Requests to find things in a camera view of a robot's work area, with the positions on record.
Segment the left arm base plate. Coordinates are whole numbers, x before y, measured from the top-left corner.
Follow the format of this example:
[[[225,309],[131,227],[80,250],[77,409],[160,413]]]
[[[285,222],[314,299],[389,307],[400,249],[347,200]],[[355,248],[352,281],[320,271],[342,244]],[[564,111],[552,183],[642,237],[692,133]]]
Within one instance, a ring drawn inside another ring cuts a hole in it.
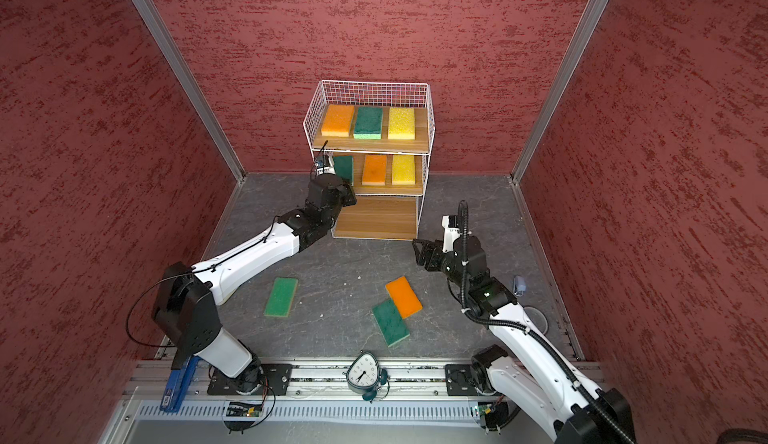
[[[285,396],[290,385],[292,371],[291,364],[266,363],[261,365],[261,373],[256,387],[250,393],[237,391],[233,381],[219,370],[214,370],[209,379],[207,394],[210,396],[234,396],[238,398],[255,398],[265,391],[276,396]]]

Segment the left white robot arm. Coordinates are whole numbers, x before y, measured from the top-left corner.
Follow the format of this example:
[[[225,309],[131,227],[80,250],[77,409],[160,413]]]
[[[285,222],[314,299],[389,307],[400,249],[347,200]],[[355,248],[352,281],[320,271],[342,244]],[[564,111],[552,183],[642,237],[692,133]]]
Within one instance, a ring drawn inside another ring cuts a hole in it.
[[[273,219],[256,237],[193,266],[164,272],[152,310],[155,324],[176,346],[172,368],[198,357],[242,395],[262,386],[261,361],[221,324],[218,307],[250,279],[325,237],[341,210],[357,203],[350,181],[333,173],[313,177],[301,208]]]

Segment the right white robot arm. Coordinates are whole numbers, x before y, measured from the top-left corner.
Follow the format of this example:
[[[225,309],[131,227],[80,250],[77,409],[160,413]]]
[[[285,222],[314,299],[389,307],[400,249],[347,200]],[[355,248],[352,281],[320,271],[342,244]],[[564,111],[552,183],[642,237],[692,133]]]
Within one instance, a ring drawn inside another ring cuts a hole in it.
[[[587,378],[538,330],[492,276],[478,238],[415,239],[412,246],[418,265],[458,285],[463,315],[499,341],[472,358],[477,390],[509,398],[555,443],[635,442],[627,400]]]

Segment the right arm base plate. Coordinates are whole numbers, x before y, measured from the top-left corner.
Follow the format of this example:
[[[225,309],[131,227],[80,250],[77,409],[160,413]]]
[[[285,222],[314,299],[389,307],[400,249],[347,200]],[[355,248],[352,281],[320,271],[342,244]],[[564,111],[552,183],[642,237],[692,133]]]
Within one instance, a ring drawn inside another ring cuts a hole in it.
[[[446,391],[450,397],[480,396],[471,365],[446,364],[444,374]]]

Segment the orange sponge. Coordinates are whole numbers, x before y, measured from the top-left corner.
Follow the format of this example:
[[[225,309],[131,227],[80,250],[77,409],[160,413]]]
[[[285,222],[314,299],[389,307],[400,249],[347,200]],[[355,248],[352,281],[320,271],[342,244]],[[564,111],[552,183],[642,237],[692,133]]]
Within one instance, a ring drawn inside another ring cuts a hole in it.
[[[324,138],[347,138],[355,119],[356,108],[348,105],[331,104],[320,129]]]
[[[423,305],[405,277],[400,277],[385,286],[402,319],[420,312]]]
[[[362,172],[362,185],[383,187],[386,185],[388,157],[386,155],[366,155]]]

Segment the yellow sponge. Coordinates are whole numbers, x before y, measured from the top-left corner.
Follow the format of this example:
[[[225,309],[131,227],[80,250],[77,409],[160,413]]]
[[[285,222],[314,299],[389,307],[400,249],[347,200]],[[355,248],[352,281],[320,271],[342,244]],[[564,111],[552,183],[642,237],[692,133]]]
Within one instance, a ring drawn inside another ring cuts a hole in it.
[[[414,186],[416,184],[416,162],[413,155],[392,156],[392,185]]]
[[[413,108],[390,108],[388,111],[388,139],[413,141],[415,139],[415,110]]]

